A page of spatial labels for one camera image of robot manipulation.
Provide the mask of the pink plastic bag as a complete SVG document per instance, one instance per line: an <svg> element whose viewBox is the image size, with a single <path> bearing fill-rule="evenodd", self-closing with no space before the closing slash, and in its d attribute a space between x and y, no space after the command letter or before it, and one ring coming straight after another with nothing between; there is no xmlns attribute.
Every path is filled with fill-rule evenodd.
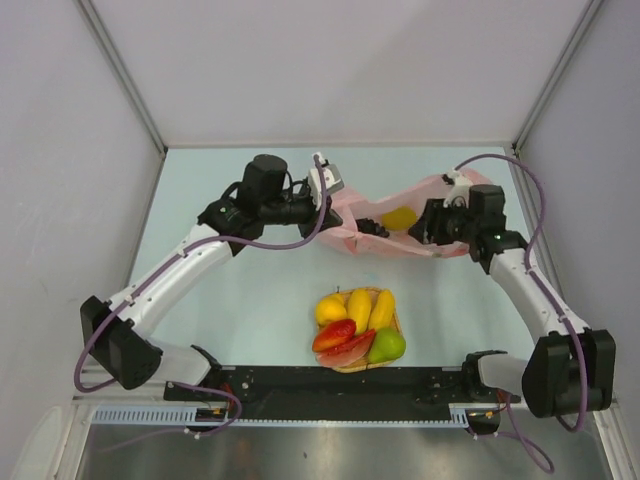
<svg viewBox="0 0 640 480"><path fill-rule="evenodd" d="M342 253L373 254L386 258L464 256L468 247L460 242L450 245L423 245L403 232L392 232L382 238L365 234L357 229L359 219L372 219L379 223L381 216L400 207L408 207L421 215L429 198L445 198L452 187L440 175L431 175L416 185L381 200L370 201L351 187L344 187L331 196L332 209L341 217L342 225L327 229L316 240Z"/></svg>

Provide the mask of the fake yellow banana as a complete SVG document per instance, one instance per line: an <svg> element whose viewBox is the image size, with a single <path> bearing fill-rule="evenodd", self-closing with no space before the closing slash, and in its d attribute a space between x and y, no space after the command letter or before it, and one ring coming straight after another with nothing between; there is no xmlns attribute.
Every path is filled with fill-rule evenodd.
<svg viewBox="0 0 640 480"><path fill-rule="evenodd" d="M369 317L368 327L379 330L391 325L395 311L395 297L388 289L379 292Z"/></svg>

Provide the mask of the yellow fake mango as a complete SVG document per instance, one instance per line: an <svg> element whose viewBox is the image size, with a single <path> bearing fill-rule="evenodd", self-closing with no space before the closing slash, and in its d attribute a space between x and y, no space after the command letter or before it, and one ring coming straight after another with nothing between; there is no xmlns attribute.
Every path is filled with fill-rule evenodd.
<svg viewBox="0 0 640 480"><path fill-rule="evenodd" d="M367 290L356 289L351 293L347 302L347 313L355 322L358 332L366 330L371 308L371 297Z"/></svg>

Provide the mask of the yellow fake pear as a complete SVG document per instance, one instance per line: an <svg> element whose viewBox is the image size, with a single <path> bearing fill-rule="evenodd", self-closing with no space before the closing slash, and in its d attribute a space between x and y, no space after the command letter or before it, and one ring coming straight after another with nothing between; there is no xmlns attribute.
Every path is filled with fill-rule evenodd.
<svg viewBox="0 0 640 480"><path fill-rule="evenodd" d="M323 297L315 307L314 317L319 327L346 319L347 297L342 292L334 292Z"/></svg>

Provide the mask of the fake green pear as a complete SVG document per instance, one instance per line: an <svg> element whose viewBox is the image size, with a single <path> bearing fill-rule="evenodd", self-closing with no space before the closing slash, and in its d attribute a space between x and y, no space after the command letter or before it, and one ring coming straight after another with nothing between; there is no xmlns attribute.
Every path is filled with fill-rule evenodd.
<svg viewBox="0 0 640 480"><path fill-rule="evenodd" d="M379 329L368 352L370 364L385 363L401 358L406 351L406 340L397 330Z"/></svg>

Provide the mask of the red-orange fake mango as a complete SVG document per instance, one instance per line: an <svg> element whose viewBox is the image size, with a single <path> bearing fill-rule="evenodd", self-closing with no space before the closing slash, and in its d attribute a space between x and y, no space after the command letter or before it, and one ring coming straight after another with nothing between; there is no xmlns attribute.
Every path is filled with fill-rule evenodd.
<svg viewBox="0 0 640 480"><path fill-rule="evenodd" d="M312 343L312 351L323 352L350 340L356 333L356 323L343 319L327 324L319 330Z"/></svg>

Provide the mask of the fake watermelon slice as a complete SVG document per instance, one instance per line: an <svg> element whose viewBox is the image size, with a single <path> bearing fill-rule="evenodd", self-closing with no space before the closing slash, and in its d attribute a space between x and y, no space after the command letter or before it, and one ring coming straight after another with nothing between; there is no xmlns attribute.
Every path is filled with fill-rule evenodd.
<svg viewBox="0 0 640 480"><path fill-rule="evenodd" d="M368 330L341 345L318 353L316 360L320 365L328 368L348 367L367 354L375 336L375 330Z"/></svg>

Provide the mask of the woven bamboo tray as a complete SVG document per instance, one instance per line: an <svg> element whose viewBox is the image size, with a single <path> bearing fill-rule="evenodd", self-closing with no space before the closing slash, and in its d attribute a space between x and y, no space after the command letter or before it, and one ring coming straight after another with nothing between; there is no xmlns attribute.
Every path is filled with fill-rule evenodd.
<svg viewBox="0 0 640 480"><path fill-rule="evenodd" d="M340 373L390 365L406 351L406 340L388 289L336 291L315 307L316 361Z"/></svg>

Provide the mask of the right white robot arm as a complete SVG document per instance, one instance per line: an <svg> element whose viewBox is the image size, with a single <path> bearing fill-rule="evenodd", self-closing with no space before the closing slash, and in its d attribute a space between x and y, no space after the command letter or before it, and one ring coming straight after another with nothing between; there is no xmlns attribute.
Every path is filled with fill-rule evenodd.
<svg viewBox="0 0 640 480"><path fill-rule="evenodd" d="M531 257L523 236L506 227L505 195L474 185L464 197L429 199L409 234L424 244L467 246L471 259L506 293L534 343L529 359L502 351L478 355L461 376L463 393L484 401L496 389L521 397L538 418L610 407L616 343L569 309Z"/></svg>

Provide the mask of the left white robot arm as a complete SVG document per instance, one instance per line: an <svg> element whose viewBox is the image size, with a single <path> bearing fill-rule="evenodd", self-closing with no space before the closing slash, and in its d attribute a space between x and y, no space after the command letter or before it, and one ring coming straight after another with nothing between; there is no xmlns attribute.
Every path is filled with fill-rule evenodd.
<svg viewBox="0 0 640 480"><path fill-rule="evenodd" d="M293 181L282 158L255 156L242 179L198 215L186 237L154 269L106 301L88 298L80 308L84 348L74 370L76 389L98 391L81 380L85 361L93 358L110 376L104 387L117 383L134 390L159 380L187 388L202 400L214 397L221 376L208 352L198 346L155 345L151 336L166 313L210 269L245 247L276 250L276 245L259 240L265 227L298 228L300 241L280 247L287 251L341 225L331 197L343 188L342 176L320 153L314 154L313 162L305 179Z"/></svg>

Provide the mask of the fake black grapes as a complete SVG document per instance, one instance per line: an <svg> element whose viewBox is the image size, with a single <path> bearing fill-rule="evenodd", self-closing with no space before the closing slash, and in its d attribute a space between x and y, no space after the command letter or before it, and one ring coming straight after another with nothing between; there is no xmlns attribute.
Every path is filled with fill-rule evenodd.
<svg viewBox="0 0 640 480"><path fill-rule="evenodd" d="M371 218L361 218L356 220L357 230L366 235L380 238L389 238L390 232L380 223Z"/></svg>

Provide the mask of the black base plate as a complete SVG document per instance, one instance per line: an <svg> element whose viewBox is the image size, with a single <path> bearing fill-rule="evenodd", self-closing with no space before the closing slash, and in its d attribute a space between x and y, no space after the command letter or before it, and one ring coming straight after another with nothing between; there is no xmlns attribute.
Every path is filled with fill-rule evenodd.
<svg viewBox="0 0 640 480"><path fill-rule="evenodd" d="M221 367L205 380L241 403L248 421L425 423L451 409L501 408L504 393L479 384L469 367L383 367L339 373L323 367Z"/></svg>

